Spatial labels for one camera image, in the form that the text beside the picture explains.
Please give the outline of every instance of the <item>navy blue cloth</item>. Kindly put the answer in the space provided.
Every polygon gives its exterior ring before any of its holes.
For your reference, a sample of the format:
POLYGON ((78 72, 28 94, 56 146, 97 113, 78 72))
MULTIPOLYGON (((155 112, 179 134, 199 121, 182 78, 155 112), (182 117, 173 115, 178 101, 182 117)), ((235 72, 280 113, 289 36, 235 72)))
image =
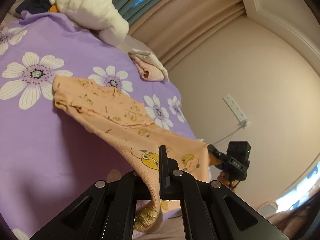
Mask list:
POLYGON ((49 0, 25 0, 17 8, 16 13, 28 11, 30 14, 44 13, 49 11, 51 4, 49 0))

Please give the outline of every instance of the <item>camera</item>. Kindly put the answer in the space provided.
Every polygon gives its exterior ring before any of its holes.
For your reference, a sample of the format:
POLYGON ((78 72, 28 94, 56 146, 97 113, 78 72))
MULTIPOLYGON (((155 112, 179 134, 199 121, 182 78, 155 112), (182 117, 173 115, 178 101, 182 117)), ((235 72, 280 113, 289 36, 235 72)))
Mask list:
POLYGON ((241 181, 247 178, 251 152, 251 146, 248 142, 229 142, 227 154, 219 152, 212 144, 208 145, 208 151, 221 161, 221 164, 216 167, 226 173, 227 180, 241 181))

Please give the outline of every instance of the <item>beige curtain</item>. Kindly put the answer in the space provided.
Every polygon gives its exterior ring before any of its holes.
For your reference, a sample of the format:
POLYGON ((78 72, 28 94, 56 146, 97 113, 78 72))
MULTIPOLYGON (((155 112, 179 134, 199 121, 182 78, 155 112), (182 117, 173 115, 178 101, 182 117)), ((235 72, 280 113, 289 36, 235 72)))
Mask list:
POLYGON ((160 0, 129 34, 150 47, 169 70, 244 12, 242 0, 160 0))

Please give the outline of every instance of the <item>folded pink cloth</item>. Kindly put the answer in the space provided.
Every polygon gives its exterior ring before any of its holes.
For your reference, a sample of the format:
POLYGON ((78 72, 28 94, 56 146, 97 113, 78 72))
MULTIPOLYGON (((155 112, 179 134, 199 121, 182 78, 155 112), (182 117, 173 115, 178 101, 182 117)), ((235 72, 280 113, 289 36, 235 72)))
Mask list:
POLYGON ((133 63, 136 65, 140 76, 146 81, 162 81, 164 75, 155 66, 139 59, 138 57, 132 58, 133 63))

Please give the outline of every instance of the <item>metal screw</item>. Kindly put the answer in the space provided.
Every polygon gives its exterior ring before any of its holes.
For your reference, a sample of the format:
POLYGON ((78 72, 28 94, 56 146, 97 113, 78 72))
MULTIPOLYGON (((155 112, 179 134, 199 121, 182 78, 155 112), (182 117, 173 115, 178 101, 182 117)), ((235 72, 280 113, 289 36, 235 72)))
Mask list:
POLYGON ((172 172, 172 174, 174 176, 182 176, 183 172, 182 172, 182 170, 175 170, 175 171, 172 172))
POLYGON ((106 185, 106 183, 103 180, 99 180, 96 182, 96 187, 104 187, 106 185))
POLYGON ((213 180, 211 182, 211 187, 214 187, 214 188, 220 188, 221 187, 221 183, 217 180, 213 180))

